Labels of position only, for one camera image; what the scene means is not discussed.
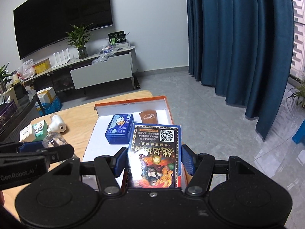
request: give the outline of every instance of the television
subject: television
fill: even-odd
[[[28,0],[14,10],[20,59],[61,41],[71,25],[97,29],[112,25],[110,0]]]

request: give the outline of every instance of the purple tissue box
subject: purple tissue box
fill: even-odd
[[[4,103],[0,106],[0,128],[13,116],[17,111],[17,106],[14,101]]]

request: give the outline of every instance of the teal curtain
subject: teal curtain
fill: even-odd
[[[292,0],[187,0],[189,73],[259,117],[266,138],[292,61]]]

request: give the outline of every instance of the white wall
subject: white wall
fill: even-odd
[[[25,1],[0,0],[0,65],[10,62],[9,71],[28,59],[39,62],[50,58],[53,65],[53,53],[67,48],[65,41],[58,42],[20,60],[13,10]],[[139,71],[188,65],[186,0],[111,0],[111,9],[114,26],[91,32],[86,45],[89,54],[105,44],[108,33],[124,30],[130,32],[127,39],[136,46]],[[70,52],[76,56],[78,51],[74,48]]]

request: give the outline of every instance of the blue plastic box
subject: blue plastic box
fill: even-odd
[[[105,133],[106,139],[111,145],[129,144],[132,123],[134,121],[132,114],[115,114]]]

